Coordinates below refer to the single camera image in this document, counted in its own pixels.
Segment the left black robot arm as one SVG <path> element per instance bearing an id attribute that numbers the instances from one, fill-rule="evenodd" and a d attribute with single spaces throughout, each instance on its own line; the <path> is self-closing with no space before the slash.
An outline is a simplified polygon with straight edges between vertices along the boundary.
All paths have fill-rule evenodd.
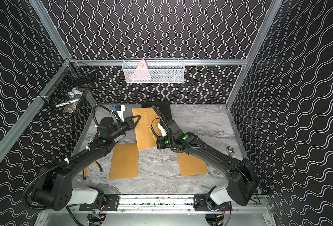
<path id="1" fill-rule="evenodd" d="M 89 146 L 70 158 L 65 158 L 57 165 L 45 165 L 25 188 L 21 201 L 31 210 L 59 211 L 69 205 L 93 204 L 102 195 L 96 188 L 76 189 L 72 187 L 72 179 L 90 164 L 108 155 L 117 144 L 116 138 L 132 131 L 141 119 L 140 115 L 121 119 L 118 113 L 104 105 L 96 104 L 92 116 L 96 117 L 96 109 L 103 108 L 111 113 L 100 121 L 94 120 L 97 133 Z"/>

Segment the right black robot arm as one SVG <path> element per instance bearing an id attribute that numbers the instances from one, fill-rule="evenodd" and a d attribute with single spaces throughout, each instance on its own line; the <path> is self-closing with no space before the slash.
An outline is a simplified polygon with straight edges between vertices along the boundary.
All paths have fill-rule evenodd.
<path id="1" fill-rule="evenodd" d="M 173 152 L 199 158 L 228 179 L 227 185 L 215 186 L 207 193 L 208 207 L 215 210 L 226 202 L 246 206 L 258 187 L 252 162 L 247 158 L 238 160 L 225 155 L 197 135 L 191 132 L 184 133 L 174 120 L 166 120 L 157 106 L 153 105 L 152 109 L 158 115 L 160 130 L 164 133 L 162 136 L 156 136 L 157 148 L 170 148 Z"/>

